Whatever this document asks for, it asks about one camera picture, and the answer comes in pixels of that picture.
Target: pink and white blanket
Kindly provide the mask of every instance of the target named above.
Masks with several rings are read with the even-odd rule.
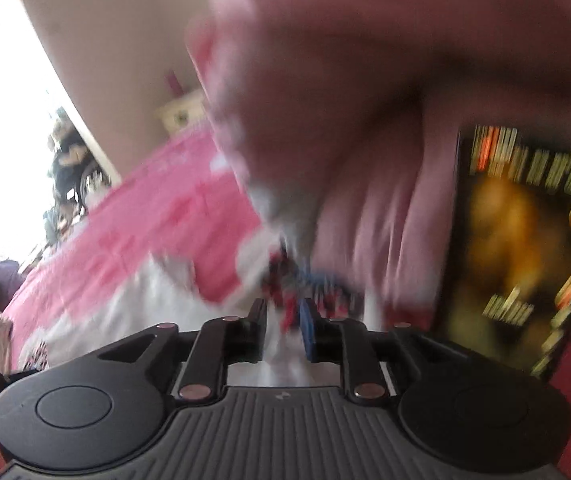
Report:
[[[208,123],[155,153],[86,222],[6,309],[13,368],[43,348],[55,365],[157,322],[195,330],[243,310],[278,241],[239,190]]]

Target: ribbed gray surface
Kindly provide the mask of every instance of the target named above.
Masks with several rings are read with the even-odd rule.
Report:
[[[11,465],[4,480],[46,479]],[[384,410],[347,402],[334,387],[230,388],[221,402],[180,412],[151,449],[77,479],[562,480],[553,466],[513,476],[462,471],[405,440]]]

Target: bed sheet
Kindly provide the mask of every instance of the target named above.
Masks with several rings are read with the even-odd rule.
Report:
[[[19,367],[37,331],[96,317],[151,255],[187,262],[203,301],[235,305],[256,285],[276,239],[239,190],[204,121],[153,154],[70,243],[30,273],[6,309],[14,322],[12,366]]]

